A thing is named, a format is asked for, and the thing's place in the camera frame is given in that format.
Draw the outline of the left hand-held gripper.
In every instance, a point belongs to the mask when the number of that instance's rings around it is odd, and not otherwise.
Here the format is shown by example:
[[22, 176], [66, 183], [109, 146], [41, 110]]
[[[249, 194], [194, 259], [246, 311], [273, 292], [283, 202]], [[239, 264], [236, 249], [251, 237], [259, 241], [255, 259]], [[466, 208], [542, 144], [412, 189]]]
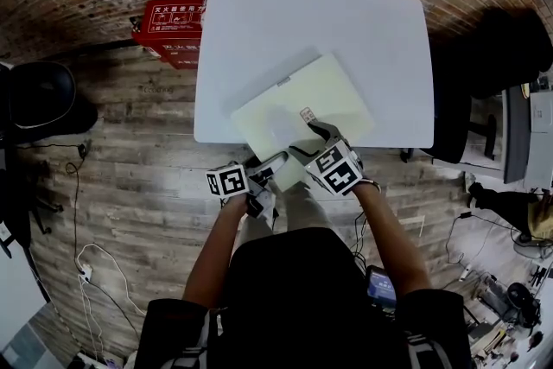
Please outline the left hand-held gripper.
[[226, 166], [206, 172], [207, 185], [211, 195], [222, 204], [231, 197], [244, 195], [248, 209], [246, 213], [254, 219], [264, 220], [274, 229], [277, 218], [276, 196], [268, 187], [272, 176], [288, 161], [287, 151], [280, 151], [264, 161], [256, 157], [244, 163], [231, 162]]

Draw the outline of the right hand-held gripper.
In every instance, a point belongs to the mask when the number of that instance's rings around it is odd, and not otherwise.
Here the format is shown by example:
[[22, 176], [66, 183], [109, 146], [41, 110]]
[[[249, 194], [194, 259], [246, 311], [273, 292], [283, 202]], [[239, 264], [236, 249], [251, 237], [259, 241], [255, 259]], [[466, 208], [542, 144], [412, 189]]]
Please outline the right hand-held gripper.
[[332, 195], [346, 194], [363, 179], [359, 158], [343, 140], [338, 128], [322, 121], [310, 121], [308, 127], [325, 143], [333, 143], [324, 151], [309, 153], [294, 145], [288, 152], [323, 188]]

